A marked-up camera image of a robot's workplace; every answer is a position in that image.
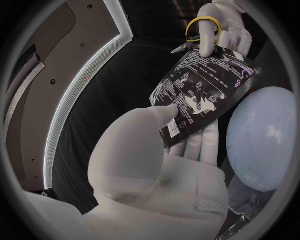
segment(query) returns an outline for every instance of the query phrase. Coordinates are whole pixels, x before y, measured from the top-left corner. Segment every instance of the robotic hand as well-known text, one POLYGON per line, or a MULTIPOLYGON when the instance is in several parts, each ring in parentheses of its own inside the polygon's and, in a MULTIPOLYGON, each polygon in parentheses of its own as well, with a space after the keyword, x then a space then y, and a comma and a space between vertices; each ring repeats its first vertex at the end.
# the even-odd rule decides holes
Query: robotic hand
POLYGON ((215 38, 212 21, 200 20, 198 22, 201 57, 209 57, 213 53, 215 40, 218 40, 217 44, 221 47, 228 48, 230 45, 233 51, 248 55, 252 45, 252 36, 245 29, 243 13, 246 12, 234 0, 213 0, 212 3, 204 5, 199 10, 198 17, 213 17, 221 23, 223 29, 215 38))
POLYGON ((135 109, 99 140, 88 167, 99 206, 84 218, 100 239, 216 239, 228 213, 225 175, 199 142, 218 149, 218 128, 190 137, 183 154, 172 155, 181 145, 165 153, 160 129, 178 114, 175 104, 135 109))

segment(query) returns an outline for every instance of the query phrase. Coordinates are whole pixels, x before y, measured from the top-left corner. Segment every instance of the black snack bag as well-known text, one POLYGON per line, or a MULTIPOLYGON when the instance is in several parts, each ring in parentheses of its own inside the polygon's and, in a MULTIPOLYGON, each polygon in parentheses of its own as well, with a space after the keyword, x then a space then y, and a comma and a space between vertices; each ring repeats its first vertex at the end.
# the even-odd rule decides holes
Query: black snack bag
POLYGON ((257 82, 263 68, 227 48, 215 46, 210 57, 191 49, 162 79, 151 105, 177 104, 179 115, 160 134, 168 149, 205 128, 232 108, 257 82))

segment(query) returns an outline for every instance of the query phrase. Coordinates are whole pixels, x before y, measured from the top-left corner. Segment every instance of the scissors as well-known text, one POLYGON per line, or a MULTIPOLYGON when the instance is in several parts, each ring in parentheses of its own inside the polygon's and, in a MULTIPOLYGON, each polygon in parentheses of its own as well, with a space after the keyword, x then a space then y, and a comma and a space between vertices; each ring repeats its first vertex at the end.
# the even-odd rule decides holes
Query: scissors
POLYGON ((215 37, 216 36, 219 36, 220 33, 222 32, 222 27, 221 27, 221 23, 214 17, 211 17, 211 16, 200 16, 200 17, 197 17, 195 19, 193 19, 187 26, 186 28, 186 32, 185 32, 185 38, 186 38, 186 43, 182 44, 181 46, 177 47, 175 50, 173 50, 171 53, 172 54, 175 54, 175 53, 180 53, 180 52, 184 52, 184 51, 188 51, 192 48, 194 48, 195 46, 198 45, 197 42, 200 42, 200 35, 197 35, 197 36, 189 36, 188 33, 189 33, 189 29, 191 27, 192 24, 194 24, 195 22, 197 21, 200 21, 200 20, 211 20, 213 21, 216 26, 217 26, 217 31, 215 32, 215 37))

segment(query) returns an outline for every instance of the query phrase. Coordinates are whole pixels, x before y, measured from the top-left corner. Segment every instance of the foam ball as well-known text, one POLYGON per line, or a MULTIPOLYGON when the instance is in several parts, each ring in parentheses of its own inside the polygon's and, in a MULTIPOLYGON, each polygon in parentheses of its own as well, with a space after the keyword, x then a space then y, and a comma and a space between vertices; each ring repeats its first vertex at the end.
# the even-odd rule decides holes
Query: foam ball
POLYGON ((249 95, 233 113, 227 129, 227 154, 235 174, 254 190, 276 190, 292 159, 296 132, 292 92, 266 87, 249 95))

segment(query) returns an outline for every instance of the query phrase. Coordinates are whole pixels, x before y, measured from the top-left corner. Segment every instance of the yellow scissor handle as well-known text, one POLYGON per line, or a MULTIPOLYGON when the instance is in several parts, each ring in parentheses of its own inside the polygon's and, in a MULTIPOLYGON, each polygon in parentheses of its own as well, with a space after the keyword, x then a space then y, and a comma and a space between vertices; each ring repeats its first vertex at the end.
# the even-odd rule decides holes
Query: yellow scissor handle
POLYGON ((185 38, 186 38, 186 41, 187 42, 199 42, 200 39, 197 39, 197 40, 190 40, 190 39, 187 39, 187 36, 188 36, 188 32, 189 32, 189 29, 191 27, 192 24, 194 24, 195 22, 197 21, 200 21, 200 20, 210 20, 210 21, 213 21, 216 25, 217 25, 217 34, 215 35, 216 36, 219 36, 220 33, 222 32, 222 26, 221 26, 221 23, 214 17, 212 16, 199 16, 199 17, 196 17, 195 19, 193 19, 188 25, 187 25, 187 28, 186 28, 186 32, 185 32, 185 38))

